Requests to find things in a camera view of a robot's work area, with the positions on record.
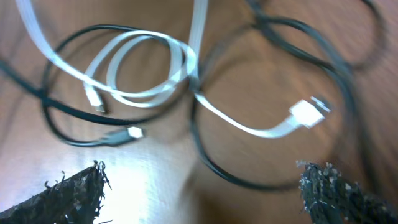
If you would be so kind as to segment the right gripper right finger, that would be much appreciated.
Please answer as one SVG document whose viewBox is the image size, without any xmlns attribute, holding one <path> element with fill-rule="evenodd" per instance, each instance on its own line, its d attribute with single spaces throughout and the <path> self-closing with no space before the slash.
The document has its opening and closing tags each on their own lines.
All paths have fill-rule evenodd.
<svg viewBox="0 0 398 224">
<path fill-rule="evenodd" d="M 380 197 L 346 180 L 331 163 L 297 161 L 303 210 L 313 223 L 397 223 L 397 212 Z"/>
</svg>

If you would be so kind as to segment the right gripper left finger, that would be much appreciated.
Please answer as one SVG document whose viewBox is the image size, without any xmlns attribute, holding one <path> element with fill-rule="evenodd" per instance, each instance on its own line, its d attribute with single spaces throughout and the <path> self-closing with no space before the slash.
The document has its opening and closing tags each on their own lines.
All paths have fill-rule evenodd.
<svg viewBox="0 0 398 224">
<path fill-rule="evenodd" d="M 103 161 L 63 178 L 30 199 L 1 212 L 1 223 L 93 223 L 99 217 L 104 186 L 109 185 Z"/>
</svg>

